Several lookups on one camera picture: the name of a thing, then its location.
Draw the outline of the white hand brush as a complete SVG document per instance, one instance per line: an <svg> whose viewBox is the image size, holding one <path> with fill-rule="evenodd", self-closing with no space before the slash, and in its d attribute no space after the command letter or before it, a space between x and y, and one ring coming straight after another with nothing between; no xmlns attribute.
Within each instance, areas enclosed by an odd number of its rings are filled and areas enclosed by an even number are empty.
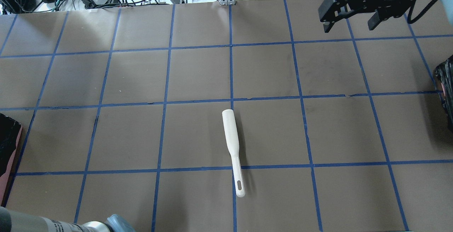
<svg viewBox="0 0 453 232"><path fill-rule="evenodd" d="M236 118L232 109L222 111L222 122L224 127L226 145L231 156L236 196L243 198L245 197L246 192L239 158L240 143Z"/></svg>

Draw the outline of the black lined trash bin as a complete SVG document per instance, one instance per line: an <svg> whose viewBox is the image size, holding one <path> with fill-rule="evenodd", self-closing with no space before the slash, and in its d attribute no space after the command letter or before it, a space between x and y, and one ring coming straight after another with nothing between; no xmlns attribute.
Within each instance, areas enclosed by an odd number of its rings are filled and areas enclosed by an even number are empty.
<svg viewBox="0 0 453 232"><path fill-rule="evenodd" d="M4 205L13 162L16 158L22 125L13 118L0 115L0 201Z"/></svg>

